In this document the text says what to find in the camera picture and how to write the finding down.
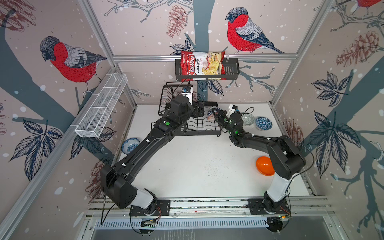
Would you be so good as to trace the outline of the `orange patterned ceramic bowl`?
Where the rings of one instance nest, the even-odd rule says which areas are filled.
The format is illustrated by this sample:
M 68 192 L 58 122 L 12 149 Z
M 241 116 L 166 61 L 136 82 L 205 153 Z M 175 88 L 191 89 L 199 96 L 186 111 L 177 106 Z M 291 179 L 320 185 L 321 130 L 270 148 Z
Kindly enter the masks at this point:
M 207 113 L 207 120 L 215 123 L 217 118 L 218 110 L 216 108 L 210 109 Z

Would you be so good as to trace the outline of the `red cassava chips bag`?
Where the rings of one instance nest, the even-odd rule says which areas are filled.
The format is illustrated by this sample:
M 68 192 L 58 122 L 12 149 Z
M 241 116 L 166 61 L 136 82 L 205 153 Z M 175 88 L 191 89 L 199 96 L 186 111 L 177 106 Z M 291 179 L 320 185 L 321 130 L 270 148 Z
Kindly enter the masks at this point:
M 225 75 L 225 52 L 181 52 L 182 76 Z

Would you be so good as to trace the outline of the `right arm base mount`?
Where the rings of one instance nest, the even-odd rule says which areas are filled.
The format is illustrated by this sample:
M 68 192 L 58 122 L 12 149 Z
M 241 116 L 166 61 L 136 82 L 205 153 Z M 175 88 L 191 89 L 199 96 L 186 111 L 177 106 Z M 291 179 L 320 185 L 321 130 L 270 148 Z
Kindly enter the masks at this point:
M 254 198 L 248 199 L 245 205 L 250 210 L 251 215 L 290 215 L 291 209 L 287 202 L 287 198 L 279 202 L 269 199 Z

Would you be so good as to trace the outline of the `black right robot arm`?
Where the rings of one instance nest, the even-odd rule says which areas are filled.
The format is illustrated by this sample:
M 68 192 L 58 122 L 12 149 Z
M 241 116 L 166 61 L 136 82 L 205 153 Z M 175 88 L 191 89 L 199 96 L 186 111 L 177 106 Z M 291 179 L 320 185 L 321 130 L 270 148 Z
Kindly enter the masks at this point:
M 239 148 L 248 148 L 269 155 L 275 174 L 271 185 L 264 193 L 264 209 L 269 213 L 279 210 L 285 199 L 286 191 L 293 178 L 300 174 L 306 165 L 301 151 L 287 136 L 263 137 L 253 135 L 243 129 L 240 112 L 231 109 L 230 113 L 219 108 L 212 109 L 215 121 L 229 133 L 231 142 Z

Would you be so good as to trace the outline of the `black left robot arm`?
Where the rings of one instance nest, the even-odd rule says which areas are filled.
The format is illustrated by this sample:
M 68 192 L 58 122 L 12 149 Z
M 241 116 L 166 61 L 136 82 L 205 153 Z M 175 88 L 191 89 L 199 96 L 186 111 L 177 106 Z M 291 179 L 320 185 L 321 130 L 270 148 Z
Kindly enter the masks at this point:
M 175 97 L 171 100 L 171 107 L 155 122 L 150 133 L 130 154 L 112 167 L 105 165 L 102 168 L 102 190 L 119 209 L 137 206 L 154 211 L 156 196 L 148 190 L 137 189 L 132 182 L 155 153 L 181 132 L 193 111 L 188 97 Z

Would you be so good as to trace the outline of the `blue floral ceramic bowl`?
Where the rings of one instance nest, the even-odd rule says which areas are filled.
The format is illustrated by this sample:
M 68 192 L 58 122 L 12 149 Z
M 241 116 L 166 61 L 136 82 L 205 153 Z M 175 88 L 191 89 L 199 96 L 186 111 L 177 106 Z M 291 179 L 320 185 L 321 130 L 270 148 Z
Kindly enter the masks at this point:
M 123 154 L 130 154 L 139 144 L 140 140 L 137 138 L 129 138 L 125 140 L 121 146 L 121 151 Z

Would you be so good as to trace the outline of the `black wire dish rack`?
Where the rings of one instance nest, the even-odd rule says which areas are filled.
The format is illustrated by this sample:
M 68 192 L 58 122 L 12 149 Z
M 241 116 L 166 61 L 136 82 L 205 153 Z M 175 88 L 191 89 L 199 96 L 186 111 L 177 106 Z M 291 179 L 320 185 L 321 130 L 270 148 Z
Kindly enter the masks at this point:
M 158 115 L 161 117 L 170 109 L 171 101 L 177 96 L 182 96 L 183 86 L 192 85 L 189 82 L 167 82 L 162 88 L 161 99 L 159 103 Z M 207 113 L 211 108 L 217 108 L 216 102 L 204 102 L 199 95 L 193 92 L 194 111 L 192 116 L 181 128 L 180 136 L 220 136 L 221 127 L 217 123 L 207 120 Z

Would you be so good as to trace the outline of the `green patterned ceramic bowl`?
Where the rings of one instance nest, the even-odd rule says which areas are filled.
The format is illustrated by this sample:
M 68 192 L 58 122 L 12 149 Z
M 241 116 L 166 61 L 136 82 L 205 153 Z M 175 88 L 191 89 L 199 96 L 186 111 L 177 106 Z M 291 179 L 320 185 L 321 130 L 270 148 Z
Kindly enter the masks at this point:
M 243 125 L 246 127 L 252 126 L 255 123 L 255 117 L 253 114 L 243 114 L 242 120 L 243 120 Z

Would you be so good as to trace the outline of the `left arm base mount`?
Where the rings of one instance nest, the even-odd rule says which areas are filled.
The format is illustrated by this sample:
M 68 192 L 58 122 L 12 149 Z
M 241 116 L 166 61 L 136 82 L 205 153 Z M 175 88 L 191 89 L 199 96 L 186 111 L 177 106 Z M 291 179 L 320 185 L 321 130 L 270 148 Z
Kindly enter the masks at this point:
M 171 208 L 170 200 L 153 201 L 146 209 L 132 206 L 130 217 L 163 217 L 169 216 Z

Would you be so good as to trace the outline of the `blue triangle patterned bowl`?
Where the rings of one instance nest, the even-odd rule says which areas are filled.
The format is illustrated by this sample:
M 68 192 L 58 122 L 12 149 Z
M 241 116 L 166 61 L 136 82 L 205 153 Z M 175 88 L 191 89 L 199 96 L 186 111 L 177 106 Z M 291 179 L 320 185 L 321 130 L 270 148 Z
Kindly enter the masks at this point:
M 273 127 L 273 123 L 269 118 L 260 116 L 255 118 L 255 126 L 260 131 L 267 131 Z

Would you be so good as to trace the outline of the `black wall shelf basket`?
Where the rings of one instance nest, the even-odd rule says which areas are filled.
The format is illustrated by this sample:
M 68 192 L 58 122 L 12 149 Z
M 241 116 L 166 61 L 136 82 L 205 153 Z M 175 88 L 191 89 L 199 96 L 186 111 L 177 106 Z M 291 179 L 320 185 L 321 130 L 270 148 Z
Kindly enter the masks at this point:
M 176 62 L 175 62 L 175 76 L 177 81 L 183 81 L 183 80 L 188 81 L 189 79 L 192 79 L 193 81 L 199 81 L 199 80 L 225 81 L 225 80 L 238 79 L 238 76 L 240 74 L 239 60 L 235 58 L 230 58 L 228 60 L 225 59 L 223 61 L 222 71 L 224 71 L 225 74 L 187 76 L 187 75 L 182 75 L 181 59 L 176 59 Z

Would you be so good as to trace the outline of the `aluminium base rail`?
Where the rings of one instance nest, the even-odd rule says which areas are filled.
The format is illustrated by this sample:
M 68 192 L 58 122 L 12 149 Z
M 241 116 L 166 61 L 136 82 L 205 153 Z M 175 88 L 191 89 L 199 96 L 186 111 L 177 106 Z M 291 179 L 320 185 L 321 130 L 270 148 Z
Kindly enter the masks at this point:
M 326 197 L 288 197 L 287 202 L 274 214 L 267 213 L 258 197 L 227 198 L 160 198 L 161 212 L 156 211 L 151 218 L 215 218 L 215 217 L 309 217 L 334 216 L 331 204 Z

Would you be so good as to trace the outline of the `orange plastic bowl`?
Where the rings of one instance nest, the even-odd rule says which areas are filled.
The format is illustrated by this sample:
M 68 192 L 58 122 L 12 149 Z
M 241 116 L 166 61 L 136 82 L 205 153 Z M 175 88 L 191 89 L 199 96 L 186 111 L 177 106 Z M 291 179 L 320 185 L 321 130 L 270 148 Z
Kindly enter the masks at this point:
M 269 157 L 259 157 L 256 161 L 256 167 L 264 176 L 273 176 L 275 174 L 272 161 Z

